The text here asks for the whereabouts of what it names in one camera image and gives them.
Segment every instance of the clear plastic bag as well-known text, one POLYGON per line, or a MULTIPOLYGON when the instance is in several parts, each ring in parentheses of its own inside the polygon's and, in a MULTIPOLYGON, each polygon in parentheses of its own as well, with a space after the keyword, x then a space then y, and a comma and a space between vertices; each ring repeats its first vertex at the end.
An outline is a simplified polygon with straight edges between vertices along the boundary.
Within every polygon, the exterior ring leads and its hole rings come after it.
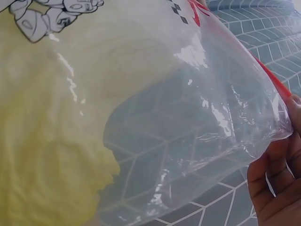
POLYGON ((139 225, 292 133, 264 70, 195 0, 0 7, 1 225, 81 225, 96 207, 88 225, 139 225))

